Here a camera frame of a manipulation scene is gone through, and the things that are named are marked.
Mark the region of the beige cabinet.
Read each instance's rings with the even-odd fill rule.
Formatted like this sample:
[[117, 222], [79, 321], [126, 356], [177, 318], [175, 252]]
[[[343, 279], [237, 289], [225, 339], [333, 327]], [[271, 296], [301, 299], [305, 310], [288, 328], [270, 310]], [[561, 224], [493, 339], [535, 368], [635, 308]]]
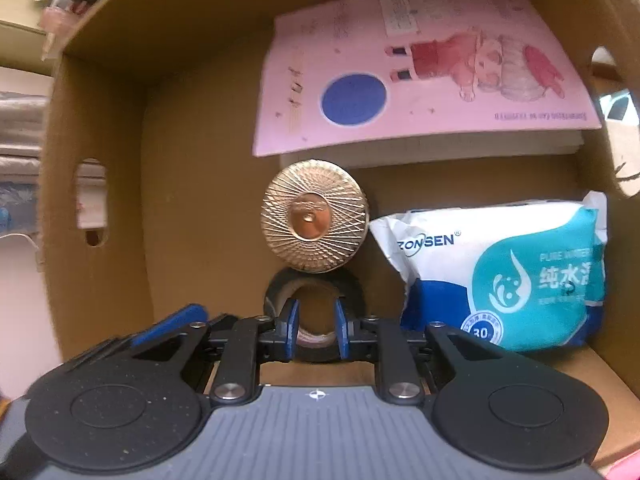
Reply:
[[1, 65], [50, 75], [52, 61], [41, 59], [46, 33], [39, 28], [35, 0], [1, 0]]

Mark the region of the black tape roll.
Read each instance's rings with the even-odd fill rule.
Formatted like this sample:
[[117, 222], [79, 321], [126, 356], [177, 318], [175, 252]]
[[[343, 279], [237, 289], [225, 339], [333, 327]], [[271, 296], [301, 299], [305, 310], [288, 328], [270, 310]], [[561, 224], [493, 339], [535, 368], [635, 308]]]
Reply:
[[266, 289], [262, 310], [265, 315], [277, 318], [289, 299], [299, 302], [295, 357], [302, 362], [329, 363], [340, 359], [334, 332], [337, 301], [355, 318], [367, 314], [358, 278], [344, 268], [323, 274], [282, 269]]

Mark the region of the blue white wet wipes pack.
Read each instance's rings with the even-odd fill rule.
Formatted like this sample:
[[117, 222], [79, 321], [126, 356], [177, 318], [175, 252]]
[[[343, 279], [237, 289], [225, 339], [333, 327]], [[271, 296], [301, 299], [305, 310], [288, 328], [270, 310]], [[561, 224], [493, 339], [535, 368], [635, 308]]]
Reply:
[[604, 315], [608, 199], [410, 210], [370, 231], [406, 284], [400, 324], [518, 352], [581, 346]]

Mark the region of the grey curtain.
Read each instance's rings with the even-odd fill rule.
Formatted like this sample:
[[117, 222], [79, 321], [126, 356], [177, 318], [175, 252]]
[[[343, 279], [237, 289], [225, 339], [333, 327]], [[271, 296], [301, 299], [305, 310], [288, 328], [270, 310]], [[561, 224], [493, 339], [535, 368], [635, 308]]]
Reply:
[[1, 177], [35, 179], [40, 171], [48, 100], [1, 92]]

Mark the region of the gold round compact case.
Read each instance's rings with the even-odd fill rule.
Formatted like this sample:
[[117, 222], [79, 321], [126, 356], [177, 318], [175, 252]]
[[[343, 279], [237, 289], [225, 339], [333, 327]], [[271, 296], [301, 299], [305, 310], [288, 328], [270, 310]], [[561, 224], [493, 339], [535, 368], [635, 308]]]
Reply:
[[308, 159], [285, 167], [269, 183], [260, 227], [268, 247], [288, 266], [320, 274], [356, 255], [369, 218], [366, 194], [346, 170]]

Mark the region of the pink illustrated notebook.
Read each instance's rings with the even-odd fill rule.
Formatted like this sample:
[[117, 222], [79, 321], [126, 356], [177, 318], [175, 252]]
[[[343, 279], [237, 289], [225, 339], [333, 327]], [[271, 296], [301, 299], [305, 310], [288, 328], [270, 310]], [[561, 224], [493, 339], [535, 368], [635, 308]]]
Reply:
[[343, 167], [565, 154], [600, 125], [529, 0], [336, 0], [274, 22], [253, 153]]

